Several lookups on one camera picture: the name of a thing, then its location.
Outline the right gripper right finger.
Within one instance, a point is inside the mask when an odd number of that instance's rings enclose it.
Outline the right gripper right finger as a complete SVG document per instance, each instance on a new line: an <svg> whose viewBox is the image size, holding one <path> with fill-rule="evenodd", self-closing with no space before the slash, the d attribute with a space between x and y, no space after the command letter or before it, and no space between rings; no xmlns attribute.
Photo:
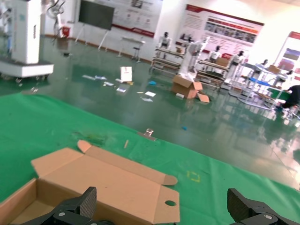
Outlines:
<svg viewBox="0 0 300 225"><path fill-rule="evenodd" d="M264 202L244 197L237 189L227 190L227 210L235 225L297 225L276 213Z"/></svg>

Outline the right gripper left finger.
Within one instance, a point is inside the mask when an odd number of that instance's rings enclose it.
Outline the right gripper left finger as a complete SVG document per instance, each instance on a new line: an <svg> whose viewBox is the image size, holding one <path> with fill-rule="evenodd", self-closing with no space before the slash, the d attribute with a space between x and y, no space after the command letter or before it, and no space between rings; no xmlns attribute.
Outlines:
<svg viewBox="0 0 300 225"><path fill-rule="evenodd" d="M82 194L58 186L38 186L37 200L14 219L15 225L111 225L96 219L97 189Z"/></svg>

